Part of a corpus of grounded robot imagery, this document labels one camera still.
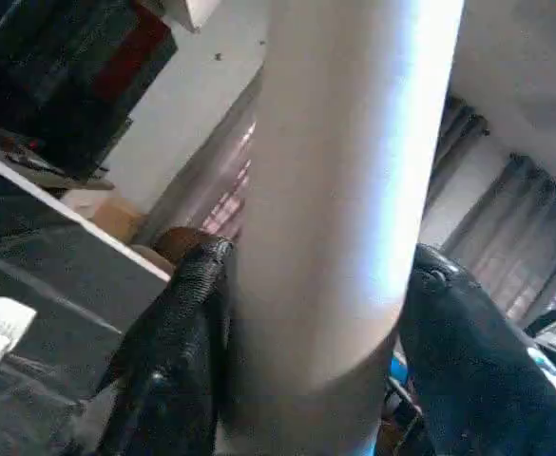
white ceiling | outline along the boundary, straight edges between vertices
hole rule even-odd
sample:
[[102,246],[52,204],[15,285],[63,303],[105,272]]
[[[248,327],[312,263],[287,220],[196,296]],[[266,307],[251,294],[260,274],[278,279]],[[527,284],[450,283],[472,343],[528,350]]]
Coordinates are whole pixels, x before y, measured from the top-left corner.
[[467,0],[451,83],[556,177],[556,0]]

cardboard box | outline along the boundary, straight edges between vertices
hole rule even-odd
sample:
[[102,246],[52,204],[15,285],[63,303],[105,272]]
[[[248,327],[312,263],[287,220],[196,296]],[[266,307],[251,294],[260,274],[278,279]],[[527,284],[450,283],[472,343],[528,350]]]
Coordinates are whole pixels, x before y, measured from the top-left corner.
[[144,214],[115,191],[71,190],[62,202],[124,244],[144,220]]

red object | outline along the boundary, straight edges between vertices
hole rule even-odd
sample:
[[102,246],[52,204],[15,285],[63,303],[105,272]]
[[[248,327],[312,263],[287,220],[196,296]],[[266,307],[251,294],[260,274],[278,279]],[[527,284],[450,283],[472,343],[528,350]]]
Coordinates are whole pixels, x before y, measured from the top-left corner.
[[170,28],[145,7],[136,3],[138,26],[125,38],[117,52],[100,71],[93,83],[95,94],[112,103],[126,91],[153,51],[171,33]]

gray curtain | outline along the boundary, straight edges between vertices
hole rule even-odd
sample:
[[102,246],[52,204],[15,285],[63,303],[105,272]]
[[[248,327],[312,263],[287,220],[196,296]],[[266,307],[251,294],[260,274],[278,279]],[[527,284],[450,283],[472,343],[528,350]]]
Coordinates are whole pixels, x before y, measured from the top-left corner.
[[426,198],[426,211],[444,190],[474,143],[486,132],[487,121],[478,116],[473,108],[457,97],[447,97]]
[[556,309],[556,181],[530,159],[512,156],[443,251],[521,325]]

white cylindrical pole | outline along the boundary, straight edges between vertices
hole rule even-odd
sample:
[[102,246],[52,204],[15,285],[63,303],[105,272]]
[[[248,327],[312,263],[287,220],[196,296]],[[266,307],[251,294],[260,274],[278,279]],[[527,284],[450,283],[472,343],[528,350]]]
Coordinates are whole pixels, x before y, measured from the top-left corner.
[[275,0],[224,424],[356,454],[379,421],[463,0]]

